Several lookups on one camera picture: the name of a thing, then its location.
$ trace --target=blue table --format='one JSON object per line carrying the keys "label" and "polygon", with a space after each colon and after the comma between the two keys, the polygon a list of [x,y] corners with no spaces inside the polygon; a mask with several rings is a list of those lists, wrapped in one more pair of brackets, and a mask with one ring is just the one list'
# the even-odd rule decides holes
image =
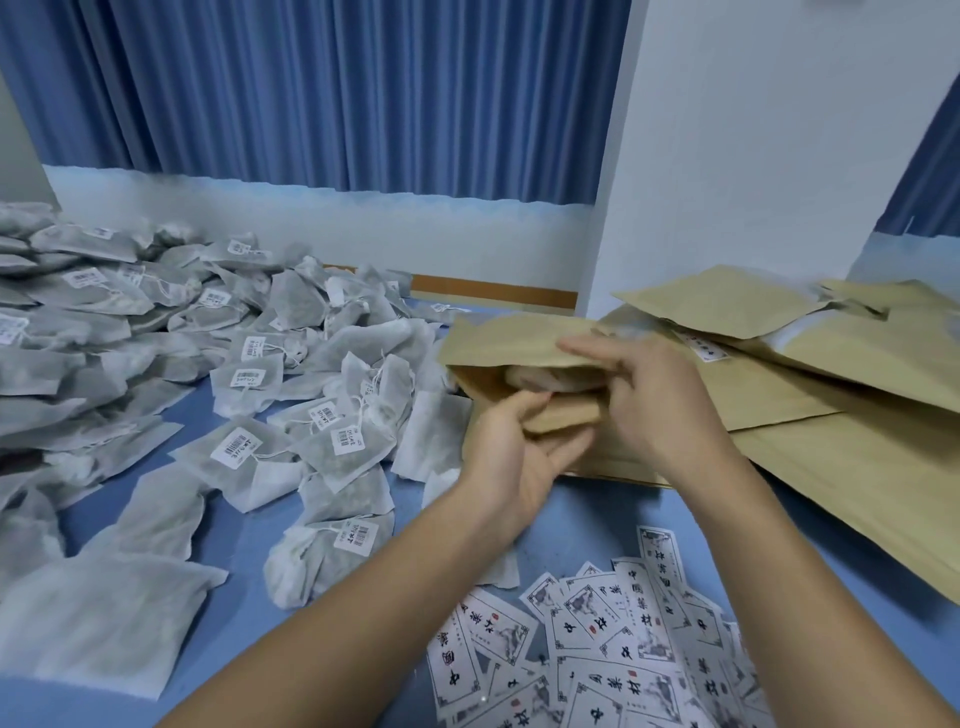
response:
{"label": "blue table", "polygon": [[[169,450],[223,422],[212,413],[208,380],[167,410],[164,418],[186,426],[161,450],[61,514],[69,555],[76,553],[94,533],[116,521],[136,479],[169,462]],[[419,512],[423,486],[389,477],[399,530]],[[953,706],[960,708],[960,608],[810,501],[777,482],[774,488],[797,525],[880,626]],[[267,597],[262,570],[270,547],[299,512],[296,493],[246,515],[235,511],[219,496],[209,500],[204,521],[194,538],[194,560],[229,570],[230,576],[204,604],[158,702],[2,678],[0,726],[154,725],[233,656],[287,617]],[[730,609],[707,542],[680,497],[673,491],[625,483],[570,478],[558,483],[543,512],[517,543],[523,588],[546,570],[557,576],[570,575],[585,560],[608,568],[612,557],[638,555],[637,523],[674,530],[691,586]],[[499,594],[516,602],[520,591]],[[545,653],[541,629],[531,656]],[[424,726],[432,725],[434,719],[430,675],[424,660],[410,674],[380,725]]]}

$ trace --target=white label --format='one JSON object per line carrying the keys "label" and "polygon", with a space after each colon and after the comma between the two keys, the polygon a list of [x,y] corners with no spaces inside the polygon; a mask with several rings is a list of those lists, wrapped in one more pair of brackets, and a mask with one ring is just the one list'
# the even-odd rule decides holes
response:
{"label": "white label", "polygon": [[263,345],[267,343],[266,336],[248,336],[240,352],[240,361],[250,361],[263,356]]}
{"label": "white label", "polygon": [[363,443],[363,435],[360,434],[360,425],[335,429],[330,433],[330,439],[333,440],[334,455],[346,455],[348,452],[356,452],[366,447]]}
{"label": "white label", "polygon": [[692,333],[687,333],[686,331],[674,331],[677,334],[677,338],[683,341],[687,346],[696,352],[704,361],[719,361],[720,359],[726,359],[729,354],[724,352],[720,347],[714,344],[708,339],[702,339],[699,336],[695,336]]}
{"label": "white label", "polygon": [[117,276],[128,282],[130,285],[139,286],[143,280],[143,274],[146,266],[143,265],[121,265],[117,268]]}
{"label": "white label", "polygon": [[243,427],[236,427],[224,441],[210,453],[210,459],[216,460],[235,471],[243,465],[247,458],[263,445],[263,440],[251,435]]}
{"label": "white label", "polygon": [[197,299],[197,303],[207,308],[223,308],[229,302],[230,294],[227,291],[218,291],[213,288],[207,288]]}
{"label": "white label", "polygon": [[99,237],[101,240],[110,240],[113,237],[113,231],[107,228],[84,228],[87,235]]}
{"label": "white label", "polygon": [[361,556],[370,556],[373,550],[373,541],[376,539],[376,532],[380,526],[371,521],[363,519],[350,519],[344,523],[333,542],[334,548],[340,548],[343,551],[352,551]]}
{"label": "white label", "polygon": [[337,410],[333,407],[333,400],[321,402],[316,407],[308,409],[306,413],[310,415],[310,419],[320,429],[324,429],[324,427],[341,419],[341,415],[338,415]]}
{"label": "white label", "polygon": [[230,380],[230,386],[259,387],[263,382],[263,377],[266,375],[266,369],[238,369],[233,373],[233,379]]}
{"label": "white label", "polygon": [[60,276],[74,288],[86,288],[88,285],[100,285],[107,282],[107,277],[98,268],[83,268],[80,271],[70,271]]}
{"label": "white label", "polygon": [[30,319],[0,313],[0,346],[8,347],[30,325]]}
{"label": "white label", "polygon": [[232,255],[246,255],[251,250],[253,250],[251,246],[247,245],[247,243],[241,243],[239,240],[230,240],[230,242],[227,243],[227,252]]}

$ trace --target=left hand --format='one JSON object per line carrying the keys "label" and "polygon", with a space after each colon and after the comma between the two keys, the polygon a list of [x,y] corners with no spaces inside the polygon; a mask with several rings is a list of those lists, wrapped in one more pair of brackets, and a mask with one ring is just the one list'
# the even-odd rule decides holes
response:
{"label": "left hand", "polygon": [[594,427],[585,425],[532,438],[521,423],[550,401],[549,392],[517,392],[477,420],[460,476],[461,487],[480,502],[493,503],[509,541],[533,522],[557,475],[566,471],[593,443]]}

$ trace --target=forearm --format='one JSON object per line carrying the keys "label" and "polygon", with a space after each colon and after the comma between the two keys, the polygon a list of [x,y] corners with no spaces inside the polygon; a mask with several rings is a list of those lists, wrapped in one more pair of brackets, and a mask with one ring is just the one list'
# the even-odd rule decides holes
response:
{"label": "forearm", "polygon": [[745,458],[688,496],[782,728],[956,716],[797,530]]}
{"label": "forearm", "polygon": [[373,723],[457,601],[509,545],[481,491],[465,485],[251,646],[162,726]]}

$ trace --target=blue curtain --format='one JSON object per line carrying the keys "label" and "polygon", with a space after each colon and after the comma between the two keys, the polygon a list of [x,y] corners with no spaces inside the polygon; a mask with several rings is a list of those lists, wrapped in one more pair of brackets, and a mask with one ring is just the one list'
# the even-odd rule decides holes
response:
{"label": "blue curtain", "polygon": [[630,0],[0,0],[41,159],[592,203]]}
{"label": "blue curtain", "polygon": [[930,122],[876,229],[892,235],[960,236],[960,77]]}

